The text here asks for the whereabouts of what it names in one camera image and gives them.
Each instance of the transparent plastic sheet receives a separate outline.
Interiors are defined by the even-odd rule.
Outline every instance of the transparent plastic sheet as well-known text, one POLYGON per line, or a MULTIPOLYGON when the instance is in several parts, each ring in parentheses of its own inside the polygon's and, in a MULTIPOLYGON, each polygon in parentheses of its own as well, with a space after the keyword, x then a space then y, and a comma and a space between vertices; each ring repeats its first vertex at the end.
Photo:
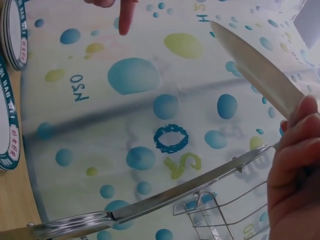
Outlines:
MULTIPOLYGON (((231 0, 141 2, 131 31, 121 37, 114 8, 77 0, 26 3, 30 55, 21 88, 22 128, 43 222, 138 202, 281 136, 283 117, 236 70, 208 21, 221 21, 288 77, 298 77, 286 70, 304 61, 300 50, 306 47, 282 14, 252 12, 231 0), (73 35, 65 39, 70 29, 73 35), (272 50, 259 41, 262 36, 272 50), (139 62, 122 66, 127 74, 112 82, 115 64, 132 58, 139 62), (157 138, 167 125, 182 132, 157 138), (187 144, 172 148, 186 133, 187 144)), ((298 66, 300 74, 310 67, 306 61, 298 66)), ((271 159, 263 169, 248 168, 255 180, 219 183, 212 189, 217 199, 224 202, 265 180, 271 159)), ((230 220, 250 206, 228 212, 230 220)), ((197 239, 188 216, 172 217, 173 208, 88 237, 197 239)))

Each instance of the plate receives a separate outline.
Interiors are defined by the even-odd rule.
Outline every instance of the plate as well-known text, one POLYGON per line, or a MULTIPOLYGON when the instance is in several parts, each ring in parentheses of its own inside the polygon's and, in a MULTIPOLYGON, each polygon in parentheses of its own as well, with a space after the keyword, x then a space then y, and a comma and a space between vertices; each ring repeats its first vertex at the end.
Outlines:
POLYGON ((6 63, 0 56, 0 170, 14 170, 20 160, 20 131, 6 63))
POLYGON ((211 28, 239 72, 285 117, 304 97, 272 62, 242 38, 212 21, 211 28))
POLYGON ((1 15, 1 43, 9 64, 20 71, 28 62, 28 32, 24 2, 8 0, 1 15))

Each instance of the table surface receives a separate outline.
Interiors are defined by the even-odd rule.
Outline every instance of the table surface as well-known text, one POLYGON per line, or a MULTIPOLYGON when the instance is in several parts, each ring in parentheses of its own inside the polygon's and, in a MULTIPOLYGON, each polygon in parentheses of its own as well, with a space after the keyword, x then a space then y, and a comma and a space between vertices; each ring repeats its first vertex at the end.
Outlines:
MULTIPOLYGON (((8 71, 21 131, 21 73, 13 70, 8 71)), ((30 185, 22 139, 20 141, 21 154, 18 167, 14 171, 0 175, 0 231, 25 227, 30 222, 41 223, 30 185)))

